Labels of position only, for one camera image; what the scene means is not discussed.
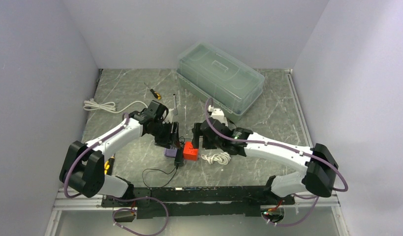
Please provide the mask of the black TP-Link power adapter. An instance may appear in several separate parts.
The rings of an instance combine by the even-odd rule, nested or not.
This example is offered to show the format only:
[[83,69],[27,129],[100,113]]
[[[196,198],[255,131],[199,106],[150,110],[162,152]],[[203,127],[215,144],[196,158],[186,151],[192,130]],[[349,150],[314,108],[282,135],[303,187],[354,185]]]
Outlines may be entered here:
[[[142,177],[142,182],[145,187],[147,188],[163,188],[168,186],[168,184],[174,179],[174,177],[177,175],[178,169],[184,164],[184,146],[185,146],[185,139],[183,137],[179,138],[179,143],[180,146],[178,148],[172,147],[172,148],[167,148],[166,150],[172,150],[175,152],[174,155],[174,167],[170,171],[158,169],[158,168],[146,168],[142,171],[141,177]],[[172,175],[167,182],[164,184],[158,184],[158,185],[150,185],[145,181],[145,176],[148,174],[148,172],[160,172],[165,176]]]

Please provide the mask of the purple USB hub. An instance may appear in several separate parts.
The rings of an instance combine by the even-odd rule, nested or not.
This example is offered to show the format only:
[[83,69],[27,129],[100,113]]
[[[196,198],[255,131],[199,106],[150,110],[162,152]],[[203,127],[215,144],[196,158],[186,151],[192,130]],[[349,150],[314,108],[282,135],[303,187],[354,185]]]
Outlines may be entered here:
[[175,158],[177,155],[177,149],[172,147],[172,148],[165,148],[164,149],[164,156],[167,158]]

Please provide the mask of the red power socket cube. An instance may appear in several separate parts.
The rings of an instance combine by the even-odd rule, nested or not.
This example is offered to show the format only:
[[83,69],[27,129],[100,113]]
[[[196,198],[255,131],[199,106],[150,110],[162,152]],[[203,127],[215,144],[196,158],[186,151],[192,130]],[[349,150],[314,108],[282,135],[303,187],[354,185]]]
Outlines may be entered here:
[[198,149],[194,148],[192,142],[186,141],[183,149],[184,160],[197,161]]

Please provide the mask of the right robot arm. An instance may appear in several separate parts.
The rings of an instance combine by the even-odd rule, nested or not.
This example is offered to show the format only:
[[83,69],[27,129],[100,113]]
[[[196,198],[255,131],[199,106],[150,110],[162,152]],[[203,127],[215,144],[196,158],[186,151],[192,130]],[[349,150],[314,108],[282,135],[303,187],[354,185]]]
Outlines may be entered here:
[[328,198],[335,189],[339,166],[323,144],[317,143],[313,147],[290,145],[249,129],[230,129],[214,118],[195,123],[192,133],[194,148],[219,148],[229,155],[263,158],[294,169],[294,173],[271,176],[267,180],[264,199],[270,204],[304,191]]

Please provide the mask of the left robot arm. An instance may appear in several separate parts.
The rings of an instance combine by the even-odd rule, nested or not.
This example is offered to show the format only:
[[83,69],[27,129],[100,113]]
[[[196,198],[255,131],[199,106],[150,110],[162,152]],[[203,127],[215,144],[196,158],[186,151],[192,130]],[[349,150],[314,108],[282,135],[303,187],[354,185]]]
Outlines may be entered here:
[[124,178],[105,174],[104,165],[113,154],[144,135],[153,136],[158,147],[181,147],[179,123],[170,109],[153,100],[141,111],[123,113],[120,124],[105,134],[85,143],[70,144],[59,175],[65,197],[106,195],[123,207],[130,205],[134,185]]

